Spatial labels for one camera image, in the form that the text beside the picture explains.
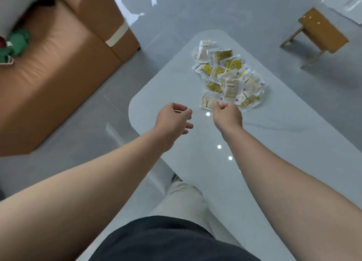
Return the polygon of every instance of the left hand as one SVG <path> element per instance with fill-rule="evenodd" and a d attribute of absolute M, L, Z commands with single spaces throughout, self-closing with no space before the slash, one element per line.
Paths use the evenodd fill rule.
<path fill-rule="evenodd" d="M 155 130 L 164 135 L 166 151 L 170 150 L 177 138 L 188 134 L 194 127 L 187 122 L 192 116 L 192 109 L 177 103 L 168 103 L 157 115 Z"/>

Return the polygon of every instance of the wooden stool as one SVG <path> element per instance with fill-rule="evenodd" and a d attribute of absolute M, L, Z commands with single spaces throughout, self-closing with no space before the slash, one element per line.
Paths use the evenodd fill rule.
<path fill-rule="evenodd" d="M 283 48 L 285 44 L 292 42 L 297 34 L 303 32 L 320 49 L 320 52 L 301 66 L 301 69 L 317 60 L 326 51 L 335 53 L 349 42 L 348 39 L 315 8 L 310 9 L 303 17 L 299 18 L 298 22 L 301 23 L 302 27 L 280 47 Z"/>

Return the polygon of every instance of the person's right arm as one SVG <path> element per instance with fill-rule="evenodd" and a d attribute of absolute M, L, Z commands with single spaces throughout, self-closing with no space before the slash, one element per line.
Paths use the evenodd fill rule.
<path fill-rule="evenodd" d="M 215 103 L 214 122 L 260 209 L 296 260 L 362 260 L 357 206 L 247 133 L 234 103 Z"/>

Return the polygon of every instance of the right hand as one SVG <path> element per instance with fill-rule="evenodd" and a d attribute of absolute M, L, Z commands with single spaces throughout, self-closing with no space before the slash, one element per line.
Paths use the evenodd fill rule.
<path fill-rule="evenodd" d="M 224 139 L 227 133 L 242 128 L 242 113 L 234 102 L 220 105 L 214 103 L 214 123 Z"/>

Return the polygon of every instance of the light beige pants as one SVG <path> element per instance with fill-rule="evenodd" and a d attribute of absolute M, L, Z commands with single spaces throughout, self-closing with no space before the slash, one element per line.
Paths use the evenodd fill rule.
<path fill-rule="evenodd" d="M 188 220 L 206 229 L 216 240 L 242 247 L 210 212 L 201 192 L 182 181 L 172 183 L 165 199 L 150 213 Z"/>

